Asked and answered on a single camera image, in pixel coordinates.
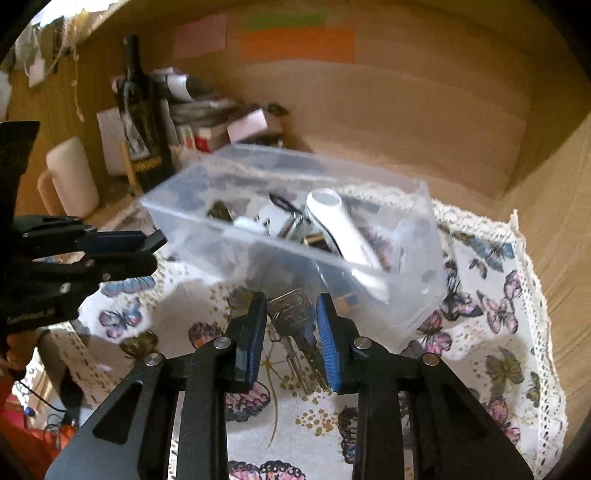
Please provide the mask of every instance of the green sticky note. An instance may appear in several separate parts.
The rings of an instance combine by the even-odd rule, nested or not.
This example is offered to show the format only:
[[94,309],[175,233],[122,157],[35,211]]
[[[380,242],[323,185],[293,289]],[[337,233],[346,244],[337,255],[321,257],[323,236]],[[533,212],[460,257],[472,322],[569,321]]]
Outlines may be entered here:
[[252,12],[246,19],[245,30],[270,30],[272,28],[324,27],[326,10],[313,12],[274,12],[269,10]]

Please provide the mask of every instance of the butterfly print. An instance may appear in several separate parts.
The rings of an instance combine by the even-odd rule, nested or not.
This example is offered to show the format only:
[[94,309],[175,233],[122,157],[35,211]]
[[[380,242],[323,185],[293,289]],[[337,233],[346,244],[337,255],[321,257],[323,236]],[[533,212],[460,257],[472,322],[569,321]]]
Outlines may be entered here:
[[448,352],[452,347],[452,336],[441,331],[441,320],[441,313],[435,310],[418,328],[425,334],[421,340],[424,350],[438,356],[441,356],[442,352]]
[[503,285],[503,291],[505,292],[505,298],[510,301],[519,297],[523,292],[521,288],[521,280],[517,270],[511,270],[505,277],[505,284]]
[[[197,349],[211,340],[221,337],[223,330],[208,323],[196,322],[191,325],[188,334],[189,341]],[[225,401],[226,421],[242,423],[262,412],[271,402],[271,395],[267,387],[258,382],[247,394],[227,393]]]
[[146,355],[156,351],[158,346],[158,335],[152,330],[146,330],[137,337],[128,337],[121,340],[121,348],[128,356],[136,360],[143,359]]
[[214,338],[221,337],[223,330],[220,327],[209,325],[204,322],[196,322],[191,325],[188,331],[189,342],[195,348],[200,348]]
[[244,287],[234,288],[228,294],[228,306],[230,307],[230,318],[246,315],[252,301],[252,290]]
[[107,337],[117,340],[121,338],[129,327],[137,327],[142,322],[139,310],[139,298],[135,298],[131,307],[122,312],[103,310],[99,313],[99,323],[105,327]]
[[339,433],[342,437],[340,443],[343,449],[345,463],[355,463],[355,443],[357,442],[357,408],[346,407],[339,413]]
[[226,394],[226,421],[242,423],[256,417],[271,402],[271,394],[263,384],[256,383],[247,394]]
[[506,348],[499,347],[502,359],[493,355],[486,356],[486,374],[491,378],[491,398],[500,397],[505,392],[507,381],[518,385],[523,383],[524,376],[521,373],[521,363],[517,357]]
[[473,249],[484,259],[486,265],[498,272],[503,272],[503,261],[506,258],[515,258],[511,244],[478,239],[474,235],[460,232],[453,232],[452,236]]
[[503,397],[491,398],[488,403],[482,404],[488,414],[493,418],[495,422],[501,427],[501,430],[507,438],[513,442],[513,445],[517,445],[521,438],[521,430],[519,427],[511,425],[509,419],[509,408],[507,407],[507,401]]
[[363,226],[359,228],[359,233],[368,241],[370,247],[378,256],[382,268],[386,272],[399,271],[400,259],[402,255],[396,255],[394,245],[392,242],[381,236],[377,229],[370,226]]
[[407,356],[409,358],[419,358],[422,354],[427,353],[421,342],[418,340],[411,340],[406,348],[400,352],[400,355]]
[[459,317],[479,317],[483,314],[478,302],[472,299],[467,292],[459,292],[460,281],[457,277],[457,264],[455,260],[445,262],[447,276],[447,296],[441,303],[441,313],[450,322],[455,322]]
[[134,294],[140,291],[150,290],[156,286],[156,281],[152,277],[127,278],[121,281],[108,281],[103,283],[100,292],[110,299],[120,293]]
[[531,400],[534,407],[540,406],[540,376],[536,372],[530,373],[533,386],[525,393],[528,400]]
[[501,326],[505,325],[511,333],[517,332],[519,324],[515,317],[513,302],[504,297],[499,303],[484,295],[477,290],[476,294],[480,299],[482,308],[486,312],[486,321],[492,333],[497,334],[501,331]]
[[298,467],[281,460],[269,460],[261,466],[231,460],[228,474],[237,480],[306,480]]
[[486,267],[486,265],[482,261],[475,258],[470,262],[470,266],[468,267],[468,269],[472,270],[475,267],[478,269],[478,272],[480,273],[482,279],[486,280],[486,276],[488,275],[488,268]]

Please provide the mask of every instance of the paper note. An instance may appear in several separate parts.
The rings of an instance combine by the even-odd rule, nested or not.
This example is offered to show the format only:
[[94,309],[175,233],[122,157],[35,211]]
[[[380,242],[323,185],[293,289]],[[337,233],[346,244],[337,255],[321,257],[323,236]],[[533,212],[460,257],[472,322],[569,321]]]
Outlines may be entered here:
[[274,28],[247,31],[241,37],[244,61],[287,59],[353,63],[355,30],[346,28]]
[[190,59],[224,50],[227,23],[228,16],[220,13],[181,25],[177,28],[177,37],[174,42],[174,58]]
[[268,30],[270,28],[324,27],[326,11],[316,12],[274,12],[255,11],[248,15],[244,29],[248,31]]

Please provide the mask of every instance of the bottle label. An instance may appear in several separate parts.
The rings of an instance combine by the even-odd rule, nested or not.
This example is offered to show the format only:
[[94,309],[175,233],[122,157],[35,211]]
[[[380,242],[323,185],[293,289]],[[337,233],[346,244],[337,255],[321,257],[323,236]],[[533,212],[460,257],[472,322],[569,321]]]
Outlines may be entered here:
[[149,157],[150,151],[128,112],[121,112],[121,121],[129,147],[129,159],[140,160]]
[[136,173],[141,171],[153,170],[154,168],[160,165],[162,165],[162,158],[160,157],[149,158],[147,160],[134,160],[131,163],[131,167]]

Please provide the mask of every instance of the key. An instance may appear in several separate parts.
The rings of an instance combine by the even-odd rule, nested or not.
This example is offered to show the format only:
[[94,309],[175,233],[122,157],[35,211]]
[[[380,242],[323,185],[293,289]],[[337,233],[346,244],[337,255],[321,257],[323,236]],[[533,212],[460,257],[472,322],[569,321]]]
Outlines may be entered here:
[[288,336],[281,337],[280,342],[283,345],[283,348],[285,348],[285,360],[287,360],[287,364],[290,366],[291,372],[297,378],[297,381],[300,383],[304,393],[306,395],[310,395],[314,389],[309,384],[308,379],[301,368],[300,359],[297,357],[297,353],[291,344],[290,338]]
[[301,288],[277,297],[267,303],[267,312],[277,333],[290,336],[304,354],[320,388],[328,388],[324,360],[316,345],[314,321],[316,311],[309,296]]

